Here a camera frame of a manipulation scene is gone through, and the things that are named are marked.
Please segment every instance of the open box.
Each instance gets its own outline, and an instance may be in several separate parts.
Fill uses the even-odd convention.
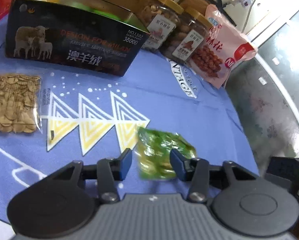
[[[104,0],[13,0],[6,56],[123,76],[149,32]]]

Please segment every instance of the glossy gray floor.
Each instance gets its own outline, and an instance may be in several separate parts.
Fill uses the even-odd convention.
[[[299,12],[260,48],[299,110]],[[283,95],[255,59],[233,70],[226,90],[261,175],[270,156],[299,157],[299,125]]]

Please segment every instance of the yellow triangle pattern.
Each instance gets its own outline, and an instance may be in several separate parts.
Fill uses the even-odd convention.
[[[81,146],[85,155],[114,125],[113,121],[83,121],[79,125]]]
[[[120,122],[115,124],[121,153],[126,149],[133,149],[137,143],[137,129],[139,126],[146,127],[149,121]]]
[[[74,130],[77,125],[78,122],[73,119],[67,121],[49,118],[47,129],[47,151],[51,150],[60,140]],[[51,130],[54,131],[53,139],[51,139]]]

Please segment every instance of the jar label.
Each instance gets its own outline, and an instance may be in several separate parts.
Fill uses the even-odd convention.
[[[186,61],[192,52],[202,43],[204,37],[197,31],[191,30],[185,39],[177,46],[172,55],[183,61]]]
[[[143,48],[158,49],[175,27],[175,23],[163,15],[157,14],[147,27],[151,35],[144,43]]]

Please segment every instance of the red circle logo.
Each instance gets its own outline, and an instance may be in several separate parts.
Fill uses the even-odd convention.
[[[234,65],[235,60],[232,57],[229,57],[228,59],[225,60],[225,67],[231,68],[232,65]]]

